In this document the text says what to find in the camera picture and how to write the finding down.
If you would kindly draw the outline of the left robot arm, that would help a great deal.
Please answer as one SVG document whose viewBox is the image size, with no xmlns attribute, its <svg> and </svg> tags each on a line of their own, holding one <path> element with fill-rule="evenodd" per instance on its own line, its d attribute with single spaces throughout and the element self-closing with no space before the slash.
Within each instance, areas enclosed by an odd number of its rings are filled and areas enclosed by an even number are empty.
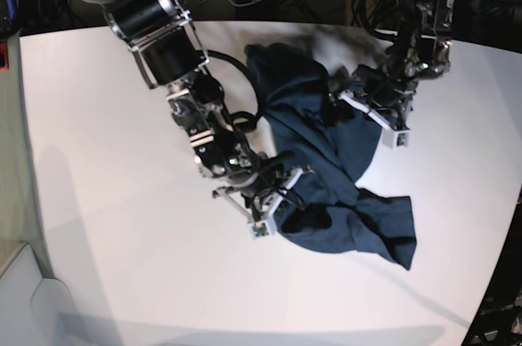
<svg viewBox="0 0 522 346">
<path fill-rule="evenodd" d="M 330 124 L 360 112 L 384 130 L 407 131 L 422 80 L 450 69 L 455 0 L 356 0 L 354 16 L 372 37 L 388 42 L 375 68 L 359 64 L 347 84 L 331 79 L 325 118 Z"/>
</svg>

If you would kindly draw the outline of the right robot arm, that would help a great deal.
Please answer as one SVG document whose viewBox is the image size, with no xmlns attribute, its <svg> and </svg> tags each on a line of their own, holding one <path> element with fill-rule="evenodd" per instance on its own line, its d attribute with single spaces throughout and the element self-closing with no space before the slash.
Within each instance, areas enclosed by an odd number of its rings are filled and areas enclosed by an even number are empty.
<svg viewBox="0 0 522 346">
<path fill-rule="evenodd" d="M 205 49 L 180 0 L 82 0 L 101 7 L 104 18 L 128 47 L 151 89 L 164 87 L 170 114 L 188 136 L 201 174 L 220 180 L 216 197 L 241 195 L 237 209 L 255 222 L 273 216 L 283 202 L 303 208 L 294 186 L 301 167 L 285 168 L 291 153 L 269 157 L 254 151 L 247 134 L 258 117 L 230 113 L 224 91 L 207 66 L 211 58 L 246 67 L 229 55 Z"/>
</svg>

